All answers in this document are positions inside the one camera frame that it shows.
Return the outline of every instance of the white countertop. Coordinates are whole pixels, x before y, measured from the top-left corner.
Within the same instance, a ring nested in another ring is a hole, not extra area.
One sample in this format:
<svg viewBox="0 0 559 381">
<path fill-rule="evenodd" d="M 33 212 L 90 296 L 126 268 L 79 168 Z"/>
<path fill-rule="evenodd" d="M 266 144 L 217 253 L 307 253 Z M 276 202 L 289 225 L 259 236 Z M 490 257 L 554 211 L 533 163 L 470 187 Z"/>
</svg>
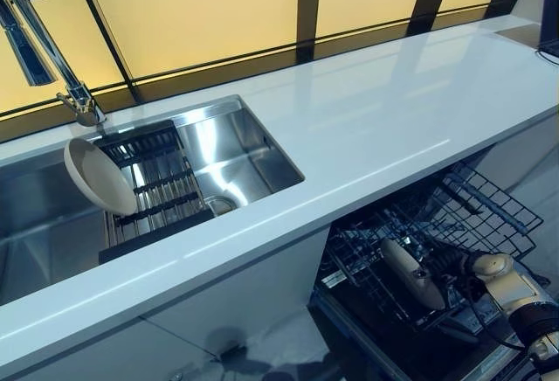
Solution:
<svg viewBox="0 0 559 381">
<path fill-rule="evenodd" d="M 524 24 L 465 24 L 110 114 L 118 126 L 239 94 L 306 179 L 0 307 L 0 378 L 551 114 L 559 69 L 493 33 Z M 0 165 L 89 132 L 7 142 Z"/>
</svg>

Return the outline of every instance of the dishwasher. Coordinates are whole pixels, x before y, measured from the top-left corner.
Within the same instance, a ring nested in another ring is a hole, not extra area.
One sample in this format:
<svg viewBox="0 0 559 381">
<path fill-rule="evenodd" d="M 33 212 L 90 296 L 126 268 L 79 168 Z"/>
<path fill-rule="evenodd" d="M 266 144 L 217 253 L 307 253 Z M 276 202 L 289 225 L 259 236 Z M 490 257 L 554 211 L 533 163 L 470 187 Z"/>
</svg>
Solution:
<svg viewBox="0 0 559 381">
<path fill-rule="evenodd" d="M 494 340 L 520 344 L 488 294 L 468 301 L 462 281 L 446 275 L 445 257 L 437 256 L 452 245 L 508 253 L 522 265 L 535 249 L 529 234 L 542 219 L 471 163 L 455 163 L 331 226 L 310 306 L 356 344 L 377 371 L 372 379 L 507 380 L 528 361 Z M 426 307 L 397 277 L 384 257 L 385 240 L 441 275 L 439 307 Z"/>
</svg>

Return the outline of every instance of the wire rack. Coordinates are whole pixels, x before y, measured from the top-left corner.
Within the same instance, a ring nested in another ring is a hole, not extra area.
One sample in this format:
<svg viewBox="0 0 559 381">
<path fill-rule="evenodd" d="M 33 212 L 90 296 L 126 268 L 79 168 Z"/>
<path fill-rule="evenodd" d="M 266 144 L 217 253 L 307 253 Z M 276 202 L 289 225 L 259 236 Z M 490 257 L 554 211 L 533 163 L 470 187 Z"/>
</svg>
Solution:
<svg viewBox="0 0 559 381">
<path fill-rule="evenodd" d="M 389 318 L 427 329 L 463 298 L 449 280 L 448 309 L 428 310 L 383 262 L 380 242 L 396 239 L 416 258 L 429 243 L 447 243 L 470 251 L 508 253 L 520 260 L 535 248 L 528 236 L 542 219 L 465 163 L 456 163 L 336 221 L 319 270 L 327 287 L 348 280 L 366 290 Z"/>
<path fill-rule="evenodd" d="M 134 189 L 137 212 L 105 212 L 107 261 L 213 218 L 204 202 L 172 121 L 163 121 L 96 142 Z M 127 248 L 115 248 L 127 244 Z"/>
</svg>

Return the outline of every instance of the chrome faucet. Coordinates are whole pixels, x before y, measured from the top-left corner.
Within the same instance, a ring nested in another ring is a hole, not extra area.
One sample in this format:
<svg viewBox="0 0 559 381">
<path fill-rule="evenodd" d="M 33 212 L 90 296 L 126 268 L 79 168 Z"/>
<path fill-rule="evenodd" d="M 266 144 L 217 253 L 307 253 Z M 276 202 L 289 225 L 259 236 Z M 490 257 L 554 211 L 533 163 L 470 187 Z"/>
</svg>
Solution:
<svg viewBox="0 0 559 381">
<path fill-rule="evenodd" d="M 16 54 L 17 61 L 29 85 L 50 84 L 56 80 L 56 77 L 52 74 L 37 47 L 30 40 L 25 29 L 17 21 L 16 13 L 11 7 L 12 4 L 18 8 L 25 22 L 66 82 L 68 95 L 58 93 L 57 98 L 76 114 L 78 123 L 84 126 L 95 126 L 102 123 L 106 116 L 87 89 L 86 84 L 78 80 L 78 77 L 62 56 L 60 49 L 54 43 L 30 1 L 0 0 L 0 25 L 6 32 L 11 48 Z"/>
</svg>

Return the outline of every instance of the sink basin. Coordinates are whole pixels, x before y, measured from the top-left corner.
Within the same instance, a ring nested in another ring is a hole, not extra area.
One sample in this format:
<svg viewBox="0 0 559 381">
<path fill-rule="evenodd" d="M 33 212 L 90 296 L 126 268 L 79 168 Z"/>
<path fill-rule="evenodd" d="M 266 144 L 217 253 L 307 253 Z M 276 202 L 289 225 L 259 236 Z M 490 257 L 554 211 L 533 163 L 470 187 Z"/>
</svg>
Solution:
<svg viewBox="0 0 559 381">
<path fill-rule="evenodd" d="M 158 116 L 134 132 L 159 121 L 172 121 L 210 218 L 303 181 L 238 96 Z M 74 186 L 62 149 L 0 168 L 0 211 L 0 305 L 98 266 L 111 247 L 106 213 Z M 154 231 L 149 242 L 126 241 L 114 257 L 188 227 L 177 224 Z"/>
</svg>

